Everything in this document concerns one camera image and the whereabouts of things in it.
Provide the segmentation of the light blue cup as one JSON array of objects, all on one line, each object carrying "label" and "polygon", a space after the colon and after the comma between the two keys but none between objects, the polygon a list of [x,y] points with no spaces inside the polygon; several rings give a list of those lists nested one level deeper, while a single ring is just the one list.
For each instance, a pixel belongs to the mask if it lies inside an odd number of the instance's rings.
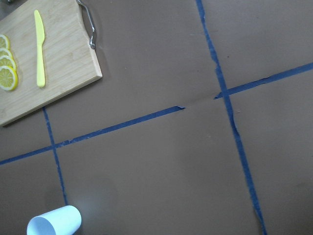
[{"label": "light blue cup", "polygon": [[82,217],[74,206],[64,206],[32,218],[27,235],[73,235],[81,226]]}]

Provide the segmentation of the bamboo cutting board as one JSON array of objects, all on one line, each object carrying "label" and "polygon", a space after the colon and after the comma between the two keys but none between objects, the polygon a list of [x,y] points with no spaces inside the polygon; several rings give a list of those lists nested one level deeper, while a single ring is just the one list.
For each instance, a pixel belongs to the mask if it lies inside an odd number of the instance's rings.
[{"label": "bamboo cutting board", "polygon": [[[44,24],[45,86],[36,84],[37,47],[34,11]],[[74,0],[28,0],[0,22],[17,64],[18,85],[0,93],[0,124],[5,126],[102,77]]]}]

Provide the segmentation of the yellow plastic knife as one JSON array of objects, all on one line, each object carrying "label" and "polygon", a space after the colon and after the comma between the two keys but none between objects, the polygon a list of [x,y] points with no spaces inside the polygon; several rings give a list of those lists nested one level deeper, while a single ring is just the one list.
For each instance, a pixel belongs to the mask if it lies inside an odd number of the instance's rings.
[{"label": "yellow plastic knife", "polygon": [[45,29],[38,10],[34,11],[35,29],[36,29],[36,48],[37,48],[37,86],[43,88],[45,86],[45,67],[43,59],[43,43],[45,41]]}]

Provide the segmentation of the lemon slice front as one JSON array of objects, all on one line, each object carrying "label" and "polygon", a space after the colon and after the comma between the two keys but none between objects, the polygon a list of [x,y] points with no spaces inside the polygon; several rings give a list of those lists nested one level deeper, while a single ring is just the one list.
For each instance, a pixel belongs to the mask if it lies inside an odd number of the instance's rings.
[{"label": "lemon slice front", "polygon": [[0,87],[5,91],[13,91],[18,85],[16,71],[9,66],[0,67]]}]

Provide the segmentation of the lemon slice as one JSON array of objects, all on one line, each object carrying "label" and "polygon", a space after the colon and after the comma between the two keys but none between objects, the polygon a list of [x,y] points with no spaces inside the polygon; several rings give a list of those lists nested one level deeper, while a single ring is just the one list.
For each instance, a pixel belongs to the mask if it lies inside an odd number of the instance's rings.
[{"label": "lemon slice", "polygon": [[5,91],[13,91],[18,85],[16,71],[9,66],[0,67],[0,87]]},{"label": "lemon slice", "polygon": [[10,40],[6,35],[0,35],[0,47],[10,49]]},{"label": "lemon slice", "polygon": [[11,51],[6,48],[0,48],[0,57],[2,56],[8,56],[10,58],[13,58]]},{"label": "lemon slice", "polygon": [[15,60],[8,55],[3,55],[0,57],[0,65],[11,67],[13,70],[16,70],[17,68]]}]

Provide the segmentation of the lemon slice back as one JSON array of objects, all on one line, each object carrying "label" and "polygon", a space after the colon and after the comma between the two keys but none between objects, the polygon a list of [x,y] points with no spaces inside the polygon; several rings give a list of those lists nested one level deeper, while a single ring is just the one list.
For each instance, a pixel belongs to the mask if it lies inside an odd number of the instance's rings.
[{"label": "lemon slice back", "polygon": [[0,47],[10,49],[10,40],[6,35],[0,35]]}]

